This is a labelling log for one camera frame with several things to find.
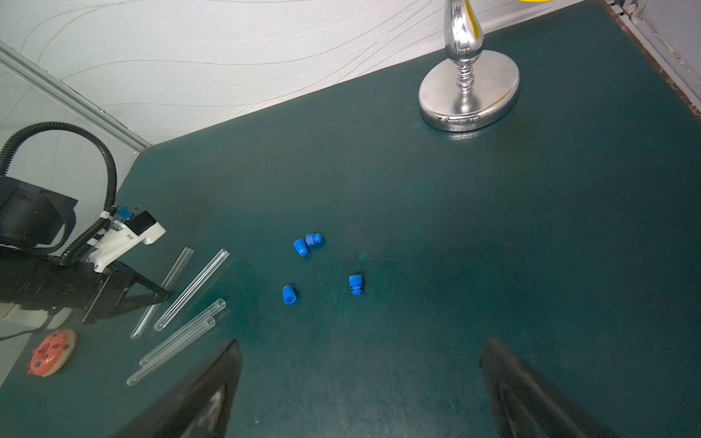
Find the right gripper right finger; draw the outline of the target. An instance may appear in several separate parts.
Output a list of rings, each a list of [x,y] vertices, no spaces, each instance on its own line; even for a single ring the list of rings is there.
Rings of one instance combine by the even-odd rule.
[[[615,437],[498,337],[486,339],[480,370],[501,437]]]

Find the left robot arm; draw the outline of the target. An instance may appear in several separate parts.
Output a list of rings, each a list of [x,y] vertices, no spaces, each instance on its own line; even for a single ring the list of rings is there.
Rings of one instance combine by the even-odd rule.
[[[104,206],[77,237],[77,200],[8,176],[19,148],[48,131],[66,131],[89,141],[105,163]],[[117,168],[103,141],[67,122],[39,122],[14,133],[1,150],[1,301],[40,310],[52,320],[62,310],[84,310],[100,319],[160,304],[170,296],[120,257],[138,244],[151,245],[165,233],[147,211],[116,201]]]

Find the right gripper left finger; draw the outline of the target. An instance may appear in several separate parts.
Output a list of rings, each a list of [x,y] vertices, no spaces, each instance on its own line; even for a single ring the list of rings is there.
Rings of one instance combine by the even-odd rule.
[[[113,435],[224,437],[242,368],[240,346],[232,339]]]

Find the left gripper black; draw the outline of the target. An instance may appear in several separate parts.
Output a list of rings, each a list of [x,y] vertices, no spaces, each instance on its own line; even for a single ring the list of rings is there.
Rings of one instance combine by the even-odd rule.
[[[122,262],[98,273],[89,262],[62,266],[52,255],[1,248],[1,301],[24,310],[84,310],[85,323],[160,304],[170,293]]]

